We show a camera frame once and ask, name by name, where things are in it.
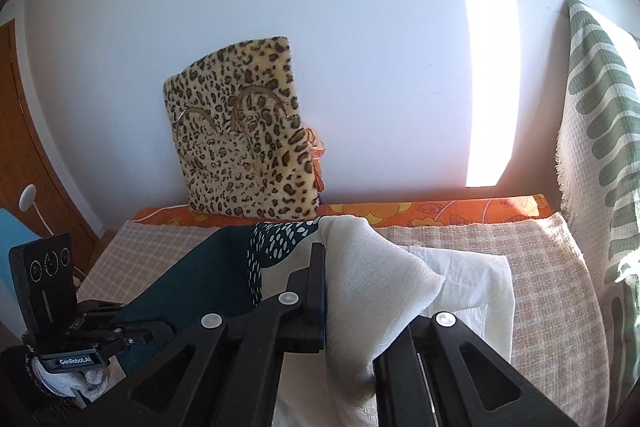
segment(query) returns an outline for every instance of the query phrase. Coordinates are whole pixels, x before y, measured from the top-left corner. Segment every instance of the silver screw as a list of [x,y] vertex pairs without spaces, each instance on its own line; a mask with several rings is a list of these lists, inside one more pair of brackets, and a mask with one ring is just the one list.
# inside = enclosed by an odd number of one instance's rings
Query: silver screw
[[449,312],[438,313],[436,315],[436,322],[441,326],[450,328],[456,323],[456,316]]
[[200,319],[200,323],[203,327],[207,328],[207,330],[212,330],[222,324],[222,317],[217,313],[207,313]]
[[284,292],[278,297],[278,301],[282,304],[292,305],[298,302],[298,294],[294,292]]

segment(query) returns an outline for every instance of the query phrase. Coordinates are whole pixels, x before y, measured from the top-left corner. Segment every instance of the beige plaid fabric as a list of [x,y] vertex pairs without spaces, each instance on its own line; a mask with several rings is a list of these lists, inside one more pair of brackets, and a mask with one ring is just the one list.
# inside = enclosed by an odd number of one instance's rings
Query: beige plaid fabric
[[602,427],[609,364],[602,316],[564,219],[378,229],[397,245],[506,255],[516,309],[511,364],[580,426]]
[[[128,303],[215,230],[125,223],[78,299]],[[511,363],[578,425],[604,425],[604,327],[580,251],[559,214],[499,225],[377,231],[396,245],[507,255],[516,298]]]
[[128,304],[217,229],[127,221],[78,290],[78,300]]

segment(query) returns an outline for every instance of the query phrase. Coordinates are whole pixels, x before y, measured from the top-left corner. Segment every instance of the orange bed sheet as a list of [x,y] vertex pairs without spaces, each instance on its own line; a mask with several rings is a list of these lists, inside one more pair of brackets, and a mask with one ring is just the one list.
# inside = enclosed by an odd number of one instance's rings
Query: orange bed sheet
[[[318,216],[366,217],[372,227],[443,227],[470,223],[508,223],[542,219],[553,214],[542,194],[487,200],[414,201],[410,203],[323,204]],[[200,214],[189,205],[172,208],[143,208],[133,218],[146,225],[182,227],[227,227],[252,225],[263,219]]]

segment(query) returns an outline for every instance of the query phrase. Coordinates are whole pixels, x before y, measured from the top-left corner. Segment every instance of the logo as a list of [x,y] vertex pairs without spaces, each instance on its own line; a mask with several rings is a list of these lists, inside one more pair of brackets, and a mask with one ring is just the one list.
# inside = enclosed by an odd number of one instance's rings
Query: logo
[[92,362],[91,357],[81,357],[79,359],[60,359],[58,363],[60,365],[68,365],[70,363],[87,363]]

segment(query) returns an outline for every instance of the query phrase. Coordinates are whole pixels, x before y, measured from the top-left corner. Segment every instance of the light blue object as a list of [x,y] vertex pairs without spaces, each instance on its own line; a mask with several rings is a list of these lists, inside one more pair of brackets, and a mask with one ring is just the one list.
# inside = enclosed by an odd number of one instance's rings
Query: light blue object
[[18,338],[25,327],[9,268],[9,250],[39,238],[17,217],[0,208],[0,321]]

